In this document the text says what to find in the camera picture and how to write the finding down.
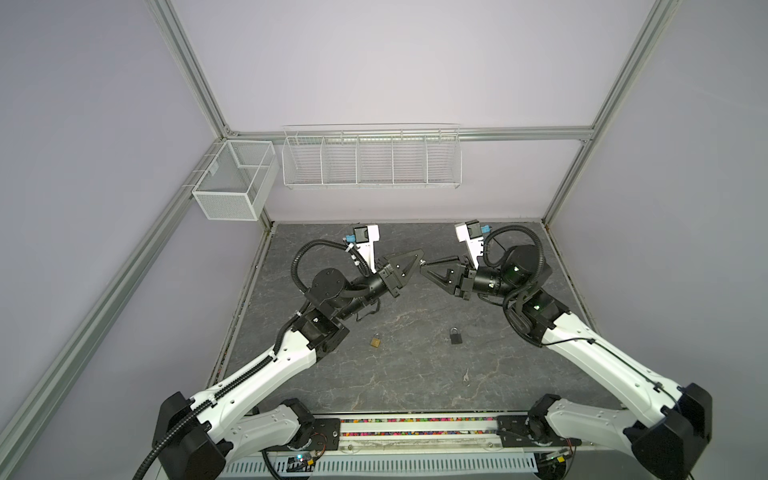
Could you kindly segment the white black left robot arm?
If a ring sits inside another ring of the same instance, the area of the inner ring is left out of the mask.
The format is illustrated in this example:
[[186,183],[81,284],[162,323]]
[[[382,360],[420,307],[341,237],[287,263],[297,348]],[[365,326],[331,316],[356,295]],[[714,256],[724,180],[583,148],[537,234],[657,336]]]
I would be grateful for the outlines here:
[[[338,269],[326,268],[305,284],[300,261],[318,247],[350,256],[360,276],[348,280]],[[176,392],[161,404],[151,450],[135,478],[144,478],[158,463],[169,479],[216,479],[242,457],[310,442],[315,418],[301,401],[285,400],[260,414],[253,409],[333,352],[349,333],[345,320],[385,294],[398,296],[423,255],[415,249],[368,263],[353,244],[317,239],[303,245],[290,265],[291,278],[305,299],[302,307],[281,326],[270,348],[233,375],[191,397]]]

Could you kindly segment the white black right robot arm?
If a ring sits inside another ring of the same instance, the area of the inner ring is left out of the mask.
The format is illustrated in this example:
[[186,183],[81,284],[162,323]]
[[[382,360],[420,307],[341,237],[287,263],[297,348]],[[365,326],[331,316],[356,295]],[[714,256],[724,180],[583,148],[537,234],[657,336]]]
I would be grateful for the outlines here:
[[623,452],[657,479],[689,479],[712,440],[713,399],[696,383],[682,386],[596,333],[547,293],[551,273],[543,243],[530,228],[496,230],[477,222],[456,228],[465,258],[425,262],[421,274],[449,294],[499,307],[529,345],[558,353],[609,391],[611,410],[542,396],[518,431],[539,445],[576,439]]

